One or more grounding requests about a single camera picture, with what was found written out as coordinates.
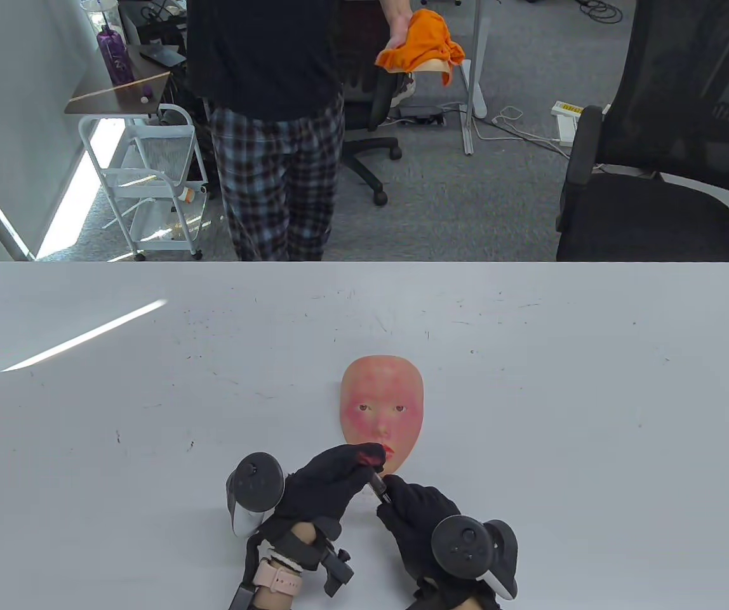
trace plaid pajama pants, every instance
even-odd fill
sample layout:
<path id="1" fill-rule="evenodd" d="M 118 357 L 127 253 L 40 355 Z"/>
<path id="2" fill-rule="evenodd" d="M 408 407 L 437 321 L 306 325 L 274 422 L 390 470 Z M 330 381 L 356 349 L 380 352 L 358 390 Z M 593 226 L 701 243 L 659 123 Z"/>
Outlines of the plaid pajama pants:
<path id="1" fill-rule="evenodd" d="M 321 261 L 344 130 L 341 94 L 323 110 L 295 120 L 213 111 L 220 189 L 240 261 Z"/>

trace lipstick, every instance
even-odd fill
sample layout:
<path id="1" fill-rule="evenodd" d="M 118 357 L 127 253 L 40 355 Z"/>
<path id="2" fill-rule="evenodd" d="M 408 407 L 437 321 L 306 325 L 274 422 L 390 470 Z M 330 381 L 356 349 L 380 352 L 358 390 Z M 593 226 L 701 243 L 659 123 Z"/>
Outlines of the lipstick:
<path id="1" fill-rule="evenodd" d="M 370 477 L 370 487 L 373 488 L 374 493 L 383 505 L 393 504 L 393 500 L 387 495 L 387 483 L 383 482 L 382 477 L 379 477 L 375 470 L 373 470 L 373 476 Z"/>

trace shoe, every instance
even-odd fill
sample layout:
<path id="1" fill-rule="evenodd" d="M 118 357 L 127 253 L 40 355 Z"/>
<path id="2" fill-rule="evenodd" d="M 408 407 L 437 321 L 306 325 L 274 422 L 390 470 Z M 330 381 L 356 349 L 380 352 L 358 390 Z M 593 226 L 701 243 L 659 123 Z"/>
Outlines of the shoe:
<path id="1" fill-rule="evenodd" d="M 395 108 L 401 104 L 405 99 L 411 98 L 415 94 L 415 78 L 412 74 L 405 74 L 401 79 L 401 84 L 396 94 L 393 96 L 393 101 L 390 102 L 390 108 Z"/>

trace chair armrest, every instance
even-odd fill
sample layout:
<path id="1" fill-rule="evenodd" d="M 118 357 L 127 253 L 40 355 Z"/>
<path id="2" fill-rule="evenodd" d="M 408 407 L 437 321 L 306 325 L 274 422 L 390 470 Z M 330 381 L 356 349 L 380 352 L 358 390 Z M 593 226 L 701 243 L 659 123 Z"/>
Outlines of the chair armrest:
<path id="1" fill-rule="evenodd" d="M 559 199 L 556 230 L 560 233 L 570 222 L 573 209 L 593 175 L 593 166 L 596 165 L 596 155 L 599 152 L 599 140 L 602 135 L 602 120 L 602 109 L 597 105 L 588 105 L 579 117 L 573 149 L 568 160 L 568 171 L 565 172 L 565 185 L 562 187 L 562 196 Z"/>
<path id="2" fill-rule="evenodd" d="M 373 91 L 373 105 L 370 107 L 370 119 L 367 130 L 376 131 L 376 128 L 384 123 L 390 113 L 390 104 L 393 101 L 393 93 L 399 82 L 399 74 L 391 74 L 382 67 L 376 68 L 376 89 Z"/>

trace pink cheek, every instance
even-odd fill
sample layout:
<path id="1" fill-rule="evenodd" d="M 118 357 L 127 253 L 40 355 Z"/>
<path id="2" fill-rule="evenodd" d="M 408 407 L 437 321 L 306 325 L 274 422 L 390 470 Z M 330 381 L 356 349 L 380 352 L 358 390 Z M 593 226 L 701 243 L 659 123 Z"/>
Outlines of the pink cheek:
<path id="1" fill-rule="evenodd" d="M 356 433 L 360 435 L 367 435 L 370 432 L 370 421 L 363 410 L 348 410 L 347 421 L 353 426 L 353 430 L 356 430 Z"/>
<path id="2" fill-rule="evenodd" d="M 396 432 L 401 438 L 415 437 L 420 433 L 420 425 L 422 425 L 423 415 L 418 412 L 401 413 L 396 418 Z"/>

